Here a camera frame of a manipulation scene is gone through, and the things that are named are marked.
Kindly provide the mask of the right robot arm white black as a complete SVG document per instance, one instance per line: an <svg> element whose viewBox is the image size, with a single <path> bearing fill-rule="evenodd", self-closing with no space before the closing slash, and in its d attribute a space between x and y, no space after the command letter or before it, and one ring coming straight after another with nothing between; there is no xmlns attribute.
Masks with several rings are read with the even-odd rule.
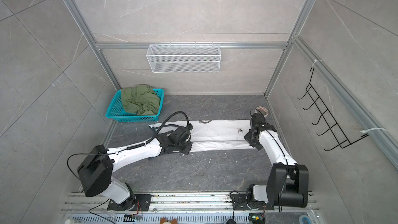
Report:
<svg viewBox="0 0 398 224"><path fill-rule="evenodd" d="M309 170L298 164L281 143L273 125L268 124L261 113L251 114L249 132L245 140L257 150L264 149L272 164L265 185L247 188L247 204L266 208L277 206L305 208L308 204Z"/></svg>

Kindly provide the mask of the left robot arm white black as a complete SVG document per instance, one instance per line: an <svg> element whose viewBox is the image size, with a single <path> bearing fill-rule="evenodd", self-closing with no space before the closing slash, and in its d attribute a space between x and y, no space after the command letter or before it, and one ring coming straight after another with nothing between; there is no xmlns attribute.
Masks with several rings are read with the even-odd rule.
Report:
<svg viewBox="0 0 398 224"><path fill-rule="evenodd" d="M167 124L166 127L174 127L175 130L160 133L162 128L155 128L153 139L131 146L112 149L107 149L104 145L94 147L77 169L85 196L90 198L101 195L116 204L133 202L135 196L131 187L113 179L114 172L129 164L164 154L180 152L187 155L192 148L192 124Z"/></svg>

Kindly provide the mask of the white tank top navy trim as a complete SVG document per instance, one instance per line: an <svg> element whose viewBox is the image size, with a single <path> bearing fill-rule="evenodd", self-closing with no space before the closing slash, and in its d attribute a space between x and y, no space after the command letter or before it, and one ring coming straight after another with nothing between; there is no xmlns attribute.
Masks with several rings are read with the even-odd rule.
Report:
<svg viewBox="0 0 398 224"><path fill-rule="evenodd" d="M249 132L249 120L192 121L192 152L252 149L244 136Z"/></svg>

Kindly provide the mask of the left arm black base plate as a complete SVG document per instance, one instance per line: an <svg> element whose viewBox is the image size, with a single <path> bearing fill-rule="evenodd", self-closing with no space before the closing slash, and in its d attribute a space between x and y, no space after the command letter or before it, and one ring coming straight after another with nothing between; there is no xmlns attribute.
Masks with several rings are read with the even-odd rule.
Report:
<svg viewBox="0 0 398 224"><path fill-rule="evenodd" d="M138 194L127 198L124 202L118 204L111 200L108 204L108 211L147 211L149 210L151 194Z"/></svg>

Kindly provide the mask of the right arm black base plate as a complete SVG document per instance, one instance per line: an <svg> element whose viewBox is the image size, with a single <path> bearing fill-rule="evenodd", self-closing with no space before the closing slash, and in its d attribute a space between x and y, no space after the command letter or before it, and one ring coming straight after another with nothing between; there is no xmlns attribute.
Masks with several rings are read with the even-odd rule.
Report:
<svg viewBox="0 0 398 224"><path fill-rule="evenodd" d="M269 203L253 200L246 193L232 191L229 193L235 211L272 211L274 207Z"/></svg>

